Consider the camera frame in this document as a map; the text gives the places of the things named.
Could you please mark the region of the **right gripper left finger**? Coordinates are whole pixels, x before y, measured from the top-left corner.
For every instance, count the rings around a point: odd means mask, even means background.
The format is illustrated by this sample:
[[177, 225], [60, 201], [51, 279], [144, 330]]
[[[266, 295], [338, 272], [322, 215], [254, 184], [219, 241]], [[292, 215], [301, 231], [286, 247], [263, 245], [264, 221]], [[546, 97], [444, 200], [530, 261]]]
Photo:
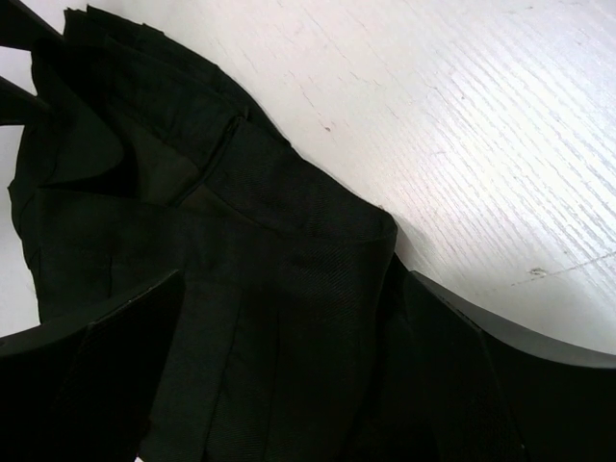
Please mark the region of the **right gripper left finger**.
[[2, 460], [136, 460], [184, 291], [169, 271], [3, 337]]

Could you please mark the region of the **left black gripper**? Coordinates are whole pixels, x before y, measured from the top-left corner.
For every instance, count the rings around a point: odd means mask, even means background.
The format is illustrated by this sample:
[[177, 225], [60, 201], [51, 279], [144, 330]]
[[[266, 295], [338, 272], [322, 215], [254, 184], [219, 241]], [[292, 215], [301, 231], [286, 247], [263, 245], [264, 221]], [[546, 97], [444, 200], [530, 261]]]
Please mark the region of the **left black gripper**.
[[26, 67], [38, 45], [61, 41], [62, 36], [22, 1], [1, 0], [2, 126], [24, 125], [49, 114], [49, 106], [33, 94]]

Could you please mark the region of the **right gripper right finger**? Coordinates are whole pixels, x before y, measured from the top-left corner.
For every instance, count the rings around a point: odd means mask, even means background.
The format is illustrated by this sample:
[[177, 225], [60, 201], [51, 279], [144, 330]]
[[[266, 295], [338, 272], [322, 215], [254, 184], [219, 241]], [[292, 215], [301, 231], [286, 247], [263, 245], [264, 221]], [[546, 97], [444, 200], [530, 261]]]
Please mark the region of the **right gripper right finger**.
[[614, 460], [614, 355], [530, 330], [416, 271], [404, 294], [442, 460]]

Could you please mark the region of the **black pleated skirt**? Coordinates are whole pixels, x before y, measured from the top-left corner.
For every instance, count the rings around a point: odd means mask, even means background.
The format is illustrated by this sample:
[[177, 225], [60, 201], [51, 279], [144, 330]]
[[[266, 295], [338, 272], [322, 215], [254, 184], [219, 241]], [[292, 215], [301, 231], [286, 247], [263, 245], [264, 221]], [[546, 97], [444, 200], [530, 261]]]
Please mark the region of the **black pleated skirt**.
[[393, 217], [163, 33], [67, 11], [9, 186], [41, 324], [177, 270], [144, 461], [444, 461]]

